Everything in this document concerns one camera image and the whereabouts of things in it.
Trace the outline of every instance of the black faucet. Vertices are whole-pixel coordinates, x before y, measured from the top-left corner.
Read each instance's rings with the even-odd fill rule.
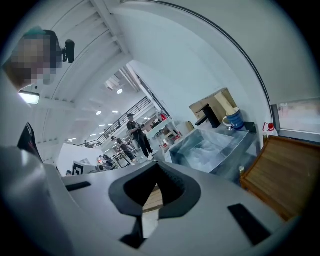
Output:
[[[195,125],[199,126],[201,125],[204,121],[206,121],[207,119],[209,120],[210,124],[212,125],[212,128],[217,128],[219,127],[219,125],[221,124],[218,120],[218,118],[216,117],[215,113],[213,112],[212,108],[209,106],[209,104],[205,105],[203,108],[201,108],[197,113],[199,113],[200,111],[204,112],[204,117],[202,117],[201,119],[199,119]]]

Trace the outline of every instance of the white wall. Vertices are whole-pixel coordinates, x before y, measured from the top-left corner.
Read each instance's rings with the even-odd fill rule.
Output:
[[[166,2],[192,10],[225,30],[256,66],[272,105],[320,97],[319,71],[305,39],[272,1]]]
[[[56,162],[56,167],[59,169],[61,176],[65,176],[67,171],[71,171],[74,161],[79,162],[87,158],[91,165],[96,166],[99,156],[103,156],[103,152],[100,149],[64,143]]]
[[[252,67],[210,25],[159,4],[127,2],[112,12],[133,56],[130,64],[173,118],[195,123],[189,106],[228,88],[245,121],[255,122],[258,129],[271,121],[268,101]]]

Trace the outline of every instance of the window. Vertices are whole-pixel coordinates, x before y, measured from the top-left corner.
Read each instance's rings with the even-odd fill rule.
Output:
[[[272,106],[280,136],[320,142],[320,98]]]
[[[280,129],[320,134],[320,99],[277,105]]]

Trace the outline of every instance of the blue mug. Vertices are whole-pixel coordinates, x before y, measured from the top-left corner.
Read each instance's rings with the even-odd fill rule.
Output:
[[[227,127],[233,127],[236,130],[240,130],[242,127],[245,126],[244,120],[242,118],[240,109],[238,107],[233,108],[235,110],[234,114],[228,115],[225,114],[225,117],[222,119],[222,122]]]

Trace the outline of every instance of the red object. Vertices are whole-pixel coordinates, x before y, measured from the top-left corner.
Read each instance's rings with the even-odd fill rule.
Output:
[[[268,130],[269,131],[273,131],[275,128],[274,128],[274,124],[271,122],[268,124]]]
[[[271,131],[273,131],[275,129],[275,126],[274,126],[274,124],[271,122],[271,123],[264,123],[264,125],[263,125],[263,128],[262,128],[262,130],[264,131],[264,132],[271,132]]]
[[[167,119],[167,117],[164,114],[161,114],[160,116],[161,116],[162,121]]]

